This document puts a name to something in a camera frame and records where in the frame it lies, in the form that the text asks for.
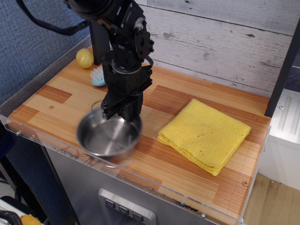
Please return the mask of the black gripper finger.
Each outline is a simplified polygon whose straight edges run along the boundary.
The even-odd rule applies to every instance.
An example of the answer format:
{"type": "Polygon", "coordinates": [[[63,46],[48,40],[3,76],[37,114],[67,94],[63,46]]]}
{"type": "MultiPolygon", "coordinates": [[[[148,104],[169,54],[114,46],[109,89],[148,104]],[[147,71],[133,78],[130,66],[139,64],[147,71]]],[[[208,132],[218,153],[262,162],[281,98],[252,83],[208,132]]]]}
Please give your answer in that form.
{"type": "Polygon", "coordinates": [[[126,122],[132,122],[140,115],[143,105],[143,93],[135,93],[126,97],[122,102],[121,116],[126,122]]]}
{"type": "Polygon", "coordinates": [[[114,116],[120,116],[120,107],[102,108],[103,118],[106,120],[111,119],[114,116]]]}

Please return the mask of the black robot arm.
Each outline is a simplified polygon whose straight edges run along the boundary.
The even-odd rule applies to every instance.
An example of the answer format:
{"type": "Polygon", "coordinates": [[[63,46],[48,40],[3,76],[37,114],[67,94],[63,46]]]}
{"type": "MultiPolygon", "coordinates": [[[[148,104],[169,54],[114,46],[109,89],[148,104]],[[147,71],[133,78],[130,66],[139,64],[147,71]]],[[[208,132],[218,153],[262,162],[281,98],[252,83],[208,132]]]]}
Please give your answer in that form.
{"type": "Polygon", "coordinates": [[[154,41],[146,29],[143,10],[133,0],[68,0],[81,18],[105,27],[112,50],[102,67],[108,87],[101,103],[103,116],[115,114],[132,122],[141,113],[143,92],[152,84],[154,41]]]}

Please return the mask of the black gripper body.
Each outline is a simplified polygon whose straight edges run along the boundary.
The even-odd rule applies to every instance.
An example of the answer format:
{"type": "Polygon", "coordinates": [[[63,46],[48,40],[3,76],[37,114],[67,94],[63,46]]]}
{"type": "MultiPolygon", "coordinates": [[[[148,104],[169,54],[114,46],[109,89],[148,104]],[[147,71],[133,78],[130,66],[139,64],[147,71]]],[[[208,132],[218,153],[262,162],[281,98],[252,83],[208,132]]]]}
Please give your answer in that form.
{"type": "Polygon", "coordinates": [[[120,107],[120,115],[123,100],[135,93],[144,92],[152,85],[153,60],[147,56],[148,66],[142,66],[140,62],[131,69],[124,69],[117,65],[113,56],[103,57],[103,72],[108,91],[101,103],[101,108],[120,107]]]}

